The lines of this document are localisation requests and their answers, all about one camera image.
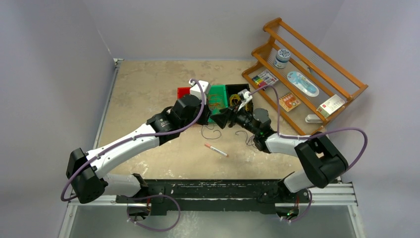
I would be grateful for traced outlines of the red plastic bin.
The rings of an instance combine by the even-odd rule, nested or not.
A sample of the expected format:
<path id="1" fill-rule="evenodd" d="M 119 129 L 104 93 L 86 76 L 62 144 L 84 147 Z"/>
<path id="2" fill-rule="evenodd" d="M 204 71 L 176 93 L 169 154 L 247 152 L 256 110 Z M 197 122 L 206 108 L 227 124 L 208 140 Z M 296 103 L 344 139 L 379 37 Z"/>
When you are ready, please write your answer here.
<path id="1" fill-rule="evenodd" d="M 177 98 L 181 99 L 184 95 L 190 94 L 190 87 L 178 87 Z"/>

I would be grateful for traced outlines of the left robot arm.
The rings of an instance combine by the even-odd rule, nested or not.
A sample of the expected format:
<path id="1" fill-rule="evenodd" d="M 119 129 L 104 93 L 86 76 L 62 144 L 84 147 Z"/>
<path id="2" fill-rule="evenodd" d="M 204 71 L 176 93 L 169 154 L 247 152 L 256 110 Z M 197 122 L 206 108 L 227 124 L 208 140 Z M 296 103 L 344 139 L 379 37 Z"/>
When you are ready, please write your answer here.
<path id="1" fill-rule="evenodd" d="M 74 149 L 69 156 L 66 170 L 68 178 L 62 201 L 78 199 L 82 204 L 90 203 L 104 194 L 109 182 L 105 176 L 118 165 L 132 157 L 159 147 L 180 136 L 203 116 L 206 95 L 197 97 L 186 94 L 174 106 L 165 108 L 152 116 L 134 132 L 98 149 L 88 152 Z"/>

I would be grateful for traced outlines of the black plastic bin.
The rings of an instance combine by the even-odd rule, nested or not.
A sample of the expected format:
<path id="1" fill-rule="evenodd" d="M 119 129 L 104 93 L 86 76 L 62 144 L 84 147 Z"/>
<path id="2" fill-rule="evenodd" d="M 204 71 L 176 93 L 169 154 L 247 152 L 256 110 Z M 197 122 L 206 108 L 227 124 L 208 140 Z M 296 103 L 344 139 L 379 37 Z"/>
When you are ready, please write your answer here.
<path id="1" fill-rule="evenodd" d="M 240 101 L 240 98 L 238 96 L 238 92 L 240 92 L 244 89 L 247 89 L 247 90 L 250 91 L 249 84 L 227 84 L 226 85 L 227 101 L 228 101 L 228 105 L 229 105 L 229 107 L 227 107 L 227 108 L 231 108 L 233 106 L 240 105 L 241 101 Z M 252 113 L 253 110 L 254 110 L 253 101 L 251 100 L 242 109 L 245 109 L 246 111 L 249 111 L 250 113 Z"/>

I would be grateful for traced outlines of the green plastic bin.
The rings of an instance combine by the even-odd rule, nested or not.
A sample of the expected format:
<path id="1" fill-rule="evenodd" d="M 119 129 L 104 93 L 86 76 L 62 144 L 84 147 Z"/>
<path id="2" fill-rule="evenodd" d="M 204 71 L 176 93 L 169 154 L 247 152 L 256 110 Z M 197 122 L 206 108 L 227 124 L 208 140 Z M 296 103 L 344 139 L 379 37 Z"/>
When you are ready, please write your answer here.
<path id="1" fill-rule="evenodd" d="M 218 114 L 220 110 L 229 107 L 225 85 L 213 85 L 207 94 L 208 106 L 211 115 Z"/>

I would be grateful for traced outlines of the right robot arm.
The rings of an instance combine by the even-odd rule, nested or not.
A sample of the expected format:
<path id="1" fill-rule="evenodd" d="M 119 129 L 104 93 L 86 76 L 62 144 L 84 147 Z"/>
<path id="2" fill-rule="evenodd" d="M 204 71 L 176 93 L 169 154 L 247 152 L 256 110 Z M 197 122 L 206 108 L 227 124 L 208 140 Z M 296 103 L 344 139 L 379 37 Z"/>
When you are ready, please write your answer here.
<path id="1" fill-rule="evenodd" d="M 285 202 L 291 201 L 298 191 L 318 187 L 324 188 L 349 165 L 344 156 L 325 135 L 315 134 L 314 139 L 287 139 L 271 128 L 271 119 L 266 109 L 253 112 L 233 108 L 220 110 L 210 117 L 221 129 L 239 125 L 254 135 L 256 148 L 265 153 L 279 153 L 297 157 L 302 170 L 293 172 L 279 183 L 278 195 Z"/>

